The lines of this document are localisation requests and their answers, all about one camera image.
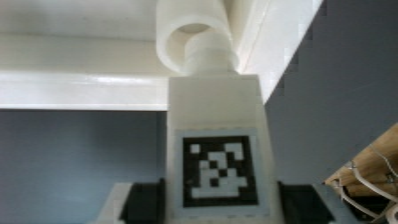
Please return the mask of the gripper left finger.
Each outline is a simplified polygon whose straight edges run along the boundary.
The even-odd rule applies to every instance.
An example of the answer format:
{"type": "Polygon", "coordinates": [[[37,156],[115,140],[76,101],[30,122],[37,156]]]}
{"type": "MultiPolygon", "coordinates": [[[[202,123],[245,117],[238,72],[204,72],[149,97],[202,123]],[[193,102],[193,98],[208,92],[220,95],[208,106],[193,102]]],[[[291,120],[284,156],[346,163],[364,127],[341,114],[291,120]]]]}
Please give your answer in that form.
{"type": "Polygon", "coordinates": [[[117,183],[94,224],[165,224],[165,180],[117,183]]]}

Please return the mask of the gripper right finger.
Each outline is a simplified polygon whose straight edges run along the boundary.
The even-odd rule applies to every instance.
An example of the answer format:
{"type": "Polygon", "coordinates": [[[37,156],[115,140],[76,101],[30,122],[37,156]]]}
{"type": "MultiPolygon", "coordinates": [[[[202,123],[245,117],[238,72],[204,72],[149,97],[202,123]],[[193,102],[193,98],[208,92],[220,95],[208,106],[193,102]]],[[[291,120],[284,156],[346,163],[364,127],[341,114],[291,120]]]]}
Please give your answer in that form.
{"type": "Polygon", "coordinates": [[[355,224],[355,216],[323,184],[279,183],[286,224],[355,224]]]}

